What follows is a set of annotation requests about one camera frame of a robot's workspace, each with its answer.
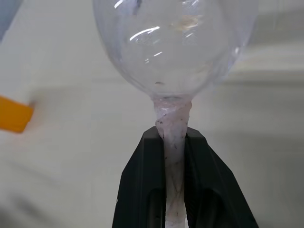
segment white background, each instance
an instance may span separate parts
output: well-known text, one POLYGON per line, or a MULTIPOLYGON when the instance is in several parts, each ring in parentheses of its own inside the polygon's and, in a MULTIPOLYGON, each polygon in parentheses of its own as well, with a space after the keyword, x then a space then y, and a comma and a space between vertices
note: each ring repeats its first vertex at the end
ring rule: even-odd
MULTIPOLYGON (((261 0, 260 14, 189 125, 234 172, 261 228, 303 228, 304 1, 261 0)), ((0 94, 36 107, 23 134, 0 132, 0 204, 15 191, 66 227, 111 227, 121 172, 155 115, 107 59, 90 0, 24 1, 0 44, 0 94)))

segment orange object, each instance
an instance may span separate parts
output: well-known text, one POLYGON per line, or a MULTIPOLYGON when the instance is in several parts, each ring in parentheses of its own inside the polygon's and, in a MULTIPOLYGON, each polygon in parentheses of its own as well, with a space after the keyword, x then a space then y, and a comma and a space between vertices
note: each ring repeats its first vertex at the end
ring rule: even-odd
POLYGON ((31 120, 34 109, 0 96, 0 129, 21 133, 31 120))

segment black plastic holder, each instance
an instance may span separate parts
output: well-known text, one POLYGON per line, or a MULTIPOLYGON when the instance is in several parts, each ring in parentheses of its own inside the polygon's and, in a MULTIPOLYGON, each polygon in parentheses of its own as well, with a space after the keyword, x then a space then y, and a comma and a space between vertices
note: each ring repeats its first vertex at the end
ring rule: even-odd
MULTIPOLYGON (((189 228, 258 228, 232 171, 198 131, 185 139, 185 206, 189 228)), ((120 181, 113 228, 164 228, 163 142, 147 130, 120 181)))

